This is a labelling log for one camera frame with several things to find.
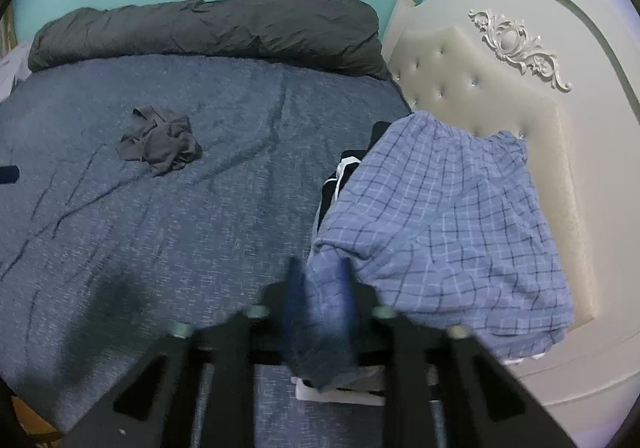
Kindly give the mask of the black folded garment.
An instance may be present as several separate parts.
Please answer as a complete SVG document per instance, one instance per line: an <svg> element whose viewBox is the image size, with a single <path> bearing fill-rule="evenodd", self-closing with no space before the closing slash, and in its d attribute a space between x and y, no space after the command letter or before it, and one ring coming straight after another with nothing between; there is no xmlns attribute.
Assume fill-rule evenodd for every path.
<svg viewBox="0 0 640 448"><path fill-rule="evenodd" d="M361 163L367 153L382 138L386 130L390 127L390 122L378 121L373 124L367 145L360 148L350 148L341 153L335 174L336 179L341 180L344 176L350 176L352 171Z"/></svg>

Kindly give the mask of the dark grey garment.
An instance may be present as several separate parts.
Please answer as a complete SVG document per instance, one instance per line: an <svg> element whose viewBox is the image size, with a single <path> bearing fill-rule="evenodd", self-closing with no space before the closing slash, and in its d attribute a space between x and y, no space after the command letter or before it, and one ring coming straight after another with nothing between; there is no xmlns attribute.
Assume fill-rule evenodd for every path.
<svg viewBox="0 0 640 448"><path fill-rule="evenodd" d="M120 138L118 155L149 165L156 175L181 170L202 156L188 116L168 108L142 106L132 110L132 124Z"/></svg>

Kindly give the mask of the dark grey rolled duvet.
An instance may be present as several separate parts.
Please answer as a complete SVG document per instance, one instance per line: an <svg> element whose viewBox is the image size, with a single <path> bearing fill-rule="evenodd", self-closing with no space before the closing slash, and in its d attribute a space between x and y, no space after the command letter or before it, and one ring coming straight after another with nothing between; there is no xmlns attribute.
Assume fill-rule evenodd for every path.
<svg viewBox="0 0 640 448"><path fill-rule="evenodd" d="M378 15L361 0L182 0L79 8L43 26L28 66L137 55L202 55L387 78Z"/></svg>

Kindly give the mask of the cream tufted headboard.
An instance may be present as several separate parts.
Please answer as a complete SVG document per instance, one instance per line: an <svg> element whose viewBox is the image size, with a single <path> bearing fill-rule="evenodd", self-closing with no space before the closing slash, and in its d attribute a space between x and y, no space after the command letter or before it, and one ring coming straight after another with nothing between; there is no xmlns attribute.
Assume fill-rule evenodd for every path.
<svg viewBox="0 0 640 448"><path fill-rule="evenodd" d="M639 46L604 0L397 0L383 55L412 108L526 141L575 306L514 371L582 447L639 395Z"/></svg>

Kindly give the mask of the light grey sheet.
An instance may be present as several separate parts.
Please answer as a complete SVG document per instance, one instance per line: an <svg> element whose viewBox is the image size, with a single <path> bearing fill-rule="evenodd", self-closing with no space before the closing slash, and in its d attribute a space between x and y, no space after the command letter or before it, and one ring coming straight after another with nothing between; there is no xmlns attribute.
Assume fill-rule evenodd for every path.
<svg viewBox="0 0 640 448"><path fill-rule="evenodd" d="M25 82L32 71L28 66L28 57L32 41L18 44L0 62L0 101L5 101L21 83Z"/></svg>

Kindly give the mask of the blue patterned bed cover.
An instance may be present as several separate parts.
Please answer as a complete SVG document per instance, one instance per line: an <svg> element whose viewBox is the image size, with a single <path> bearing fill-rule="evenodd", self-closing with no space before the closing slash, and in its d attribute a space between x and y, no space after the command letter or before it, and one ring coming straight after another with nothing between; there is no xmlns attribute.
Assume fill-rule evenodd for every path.
<svg viewBox="0 0 640 448"><path fill-rule="evenodd" d="M188 116L202 156L122 160L142 106ZM408 112L391 80L254 59L32 74L1 105L2 379L69 430L171 324L218 324L305 257L341 153Z"/></svg>

